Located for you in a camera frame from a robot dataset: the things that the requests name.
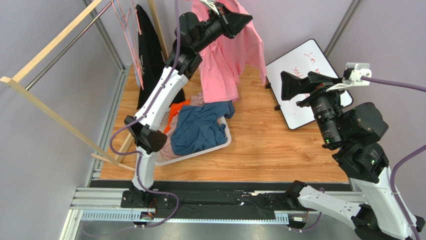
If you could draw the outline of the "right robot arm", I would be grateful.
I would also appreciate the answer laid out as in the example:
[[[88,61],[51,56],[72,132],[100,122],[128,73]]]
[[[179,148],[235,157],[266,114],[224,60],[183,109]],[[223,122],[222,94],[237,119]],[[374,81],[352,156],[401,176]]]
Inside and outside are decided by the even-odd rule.
[[[287,101],[308,94],[297,105],[311,108],[323,147],[335,151],[333,159],[367,200],[341,200],[294,181],[285,192],[286,202],[328,215],[349,226],[362,240],[418,240],[426,222],[408,210],[395,185],[397,170],[389,167],[379,144],[388,124],[371,102],[348,111],[343,111],[341,104],[341,92],[368,86],[371,71],[352,67],[339,78],[313,71],[305,78],[286,71],[280,75],[281,99]]]

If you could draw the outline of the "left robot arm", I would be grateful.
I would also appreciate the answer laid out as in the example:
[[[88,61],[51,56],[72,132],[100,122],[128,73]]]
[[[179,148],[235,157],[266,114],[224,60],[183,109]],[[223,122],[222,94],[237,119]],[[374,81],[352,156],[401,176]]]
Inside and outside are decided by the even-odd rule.
[[[193,12],[175,14],[176,47],[170,52],[148,100],[135,116],[125,119],[126,128],[135,138],[137,161],[132,184],[122,194],[123,208],[148,207],[160,194],[152,186],[156,160],[167,140],[159,130],[161,120],[202,62],[200,52],[221,36],[234,39],[253,20],[252,15],[232,11],[223,3],[212,0],[202,3],[208,8],[205,21]]]

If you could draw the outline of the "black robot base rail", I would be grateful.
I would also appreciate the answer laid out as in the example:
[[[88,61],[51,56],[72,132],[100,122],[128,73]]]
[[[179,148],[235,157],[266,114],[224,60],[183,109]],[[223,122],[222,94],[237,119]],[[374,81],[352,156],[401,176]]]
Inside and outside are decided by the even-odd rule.
[[[290,182],[156,181],[146,193],[129,180],[96,180],[96,190],[118,189],[118,206],[153,208],[158,218],[173,212],[173,219],[273,220],[277,211],[306,212],[285,191]]]

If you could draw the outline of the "pink t-shirt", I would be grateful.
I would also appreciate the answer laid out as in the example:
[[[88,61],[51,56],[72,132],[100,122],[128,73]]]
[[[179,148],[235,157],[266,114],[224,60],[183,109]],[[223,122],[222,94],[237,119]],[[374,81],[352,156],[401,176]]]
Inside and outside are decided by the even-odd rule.
[[[252,21],[234,39],[222,35],[200,55],[198,69],[205,103],[238,100],[240,76],[246,65],[258,69],[262,84],[267,83],[264,42]]]

